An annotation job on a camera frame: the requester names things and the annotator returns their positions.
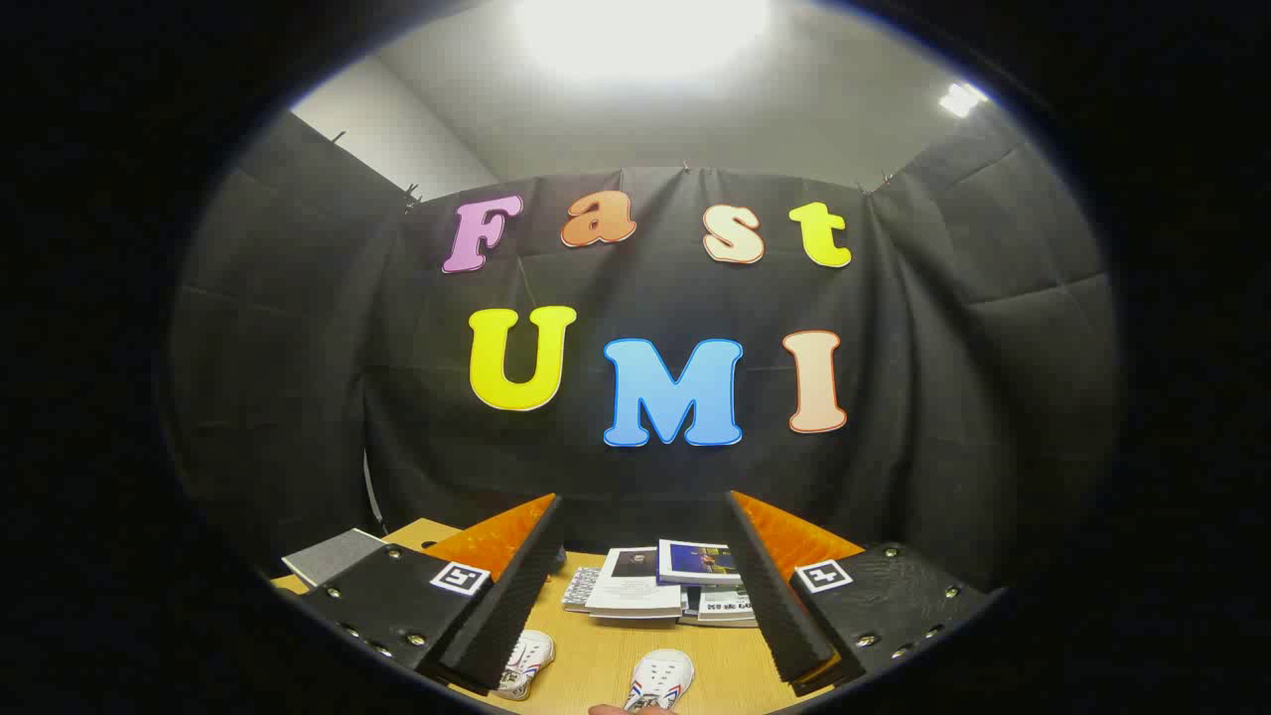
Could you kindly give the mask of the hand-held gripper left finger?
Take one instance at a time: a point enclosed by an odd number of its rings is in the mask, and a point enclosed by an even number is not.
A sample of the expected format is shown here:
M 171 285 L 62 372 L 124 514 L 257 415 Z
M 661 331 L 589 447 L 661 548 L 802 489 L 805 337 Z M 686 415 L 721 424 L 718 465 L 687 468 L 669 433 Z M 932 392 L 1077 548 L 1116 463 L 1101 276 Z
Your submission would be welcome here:
M 400 669 L 489 693 L 554 570 L 559 507 L 543 495 L 428 549 L 377 544 L 310 585 L 301 606 Z

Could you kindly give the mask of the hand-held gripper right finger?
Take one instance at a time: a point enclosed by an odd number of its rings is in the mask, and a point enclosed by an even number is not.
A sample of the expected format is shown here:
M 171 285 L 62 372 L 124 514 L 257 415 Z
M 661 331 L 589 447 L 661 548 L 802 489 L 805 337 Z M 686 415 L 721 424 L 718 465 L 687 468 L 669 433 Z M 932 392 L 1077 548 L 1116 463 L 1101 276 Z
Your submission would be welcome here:
M 916 659 L 996 602 L 916 549 L 858 546 L 740 491 L 727 544 L 780 682 L 805 696 Z

